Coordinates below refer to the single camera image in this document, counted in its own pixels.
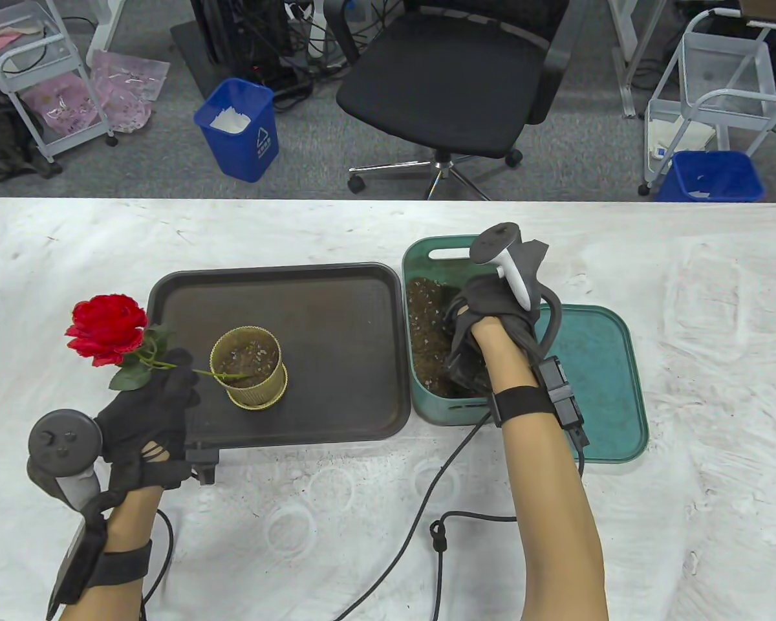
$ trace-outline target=gold flower pot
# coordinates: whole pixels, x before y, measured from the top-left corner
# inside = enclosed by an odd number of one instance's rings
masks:
[[[222,338],[216,341],[213,351],[210,352],[210,370],[213,373],[221,373],[219,370],[225,358],[243,344],[257,340],[258,337],[268,337],[273,340],[279,355],[273,373],[267,379],[254,386],[239,388],[226,384],[225,381],[215,378],[228,392],[228,396],[235,405],[245,410],[264,410],[274,405],[285,394],[288,384],[287,368],[282,361],[282,348],[279,340],[264,328],[254,325],[244,325],[234,328]]]

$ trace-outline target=black tray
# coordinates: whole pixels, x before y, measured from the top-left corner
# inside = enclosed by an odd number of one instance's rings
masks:
[[[189,410],[190,461],[217,449],[378,440],[411,414],[402,288],[389,267],[347,263],[175,272],[149,294],[148,313],[210,370],[229,329],[260,325],[279,339],[290,381],[266,411],[235,406],[213,379]]]

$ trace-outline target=forearm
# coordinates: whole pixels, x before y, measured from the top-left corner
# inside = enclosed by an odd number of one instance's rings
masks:
[[[483,320],[473,334],[495,393],[537,385],[499,321]],[[524,620],[607,619],[601,542],[563,430],[545,413],[515,417],[502,432],[526,559]]]
[[[137,550],[147,544],[162,492],[160,487],[154,487],[127,494],[110,515],[105,552]],[[63,610],[60,621],[138,621],[143,582],[87,589],[80,602]]]

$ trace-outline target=cart wheel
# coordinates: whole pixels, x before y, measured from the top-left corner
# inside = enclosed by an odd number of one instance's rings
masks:
[[[40,177],[43,177],[44,179],[51,179],[55,175],[59,175],[61,172],[63,172],[63,166],[60,166],[60,164],[57,162],[53,162],[46,166],[46,170],[40,173]]]
[[[523,153],[517,149],[512,149],[506,155],[506,165],[509,166],[509,168],[517,168],[517,165],[521,162],[523,162]]]
[[[347,180],[347,189],[354,194],[359,194],[359,192],[365,189],[365,181],[359,175],[351,175]]]

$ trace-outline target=red rose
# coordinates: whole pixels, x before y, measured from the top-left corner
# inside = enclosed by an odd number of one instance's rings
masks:
[[[144,344],[147,319],[134,299],[116,294],[78,302],[72,310],[72,323],[66,335],[74,339],[67,346],[84,358],[94,358],[92,366],[102,367],[122,364],[124,354]]]

